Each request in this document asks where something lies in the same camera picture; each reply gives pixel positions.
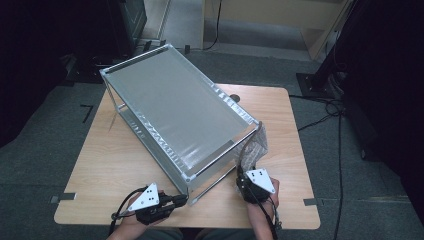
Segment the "person's right hand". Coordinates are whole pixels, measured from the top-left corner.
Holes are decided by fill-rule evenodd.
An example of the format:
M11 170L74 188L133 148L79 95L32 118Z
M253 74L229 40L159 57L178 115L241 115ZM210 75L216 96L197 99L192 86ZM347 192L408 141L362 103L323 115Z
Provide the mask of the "person's right hand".
M280 181L271 178L271 182L274 186L275 193L271 194L270 198L274 202L275 208L277 208L279 205L278 192L280 187ZM267 201L263 202L262 206L264 207L265 211L268 213L272 221L274 219L274 209L271 200L268 199ZM256 239L273 239L268 221L266 220L265 214L258 206L258 204L247 203L247 214L249 216L250 224L252 225L253 230L255 231Z
M128 201L128 206L131 206L131 204L137 200L137 198L141 195L141 193L137 193L134 197L130 198ZM154 223L151 223L150 225L144 225L143 223L139 222L137 220L137 217L135 215L135 212L129 212L128 215L131 215L130 217L124 217L122 219L121 224L119 227L108 237L108 240L133 240L140 237L148 227L154 226L165 219L158 220Z

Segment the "metal tray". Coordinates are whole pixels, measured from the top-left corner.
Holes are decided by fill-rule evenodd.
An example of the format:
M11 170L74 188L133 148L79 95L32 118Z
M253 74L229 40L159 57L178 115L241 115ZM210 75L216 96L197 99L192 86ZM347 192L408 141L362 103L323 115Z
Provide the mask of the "metal tray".
M258 120L170 44L100 74L116 111L191 203L234 169L234 148L257 130Z

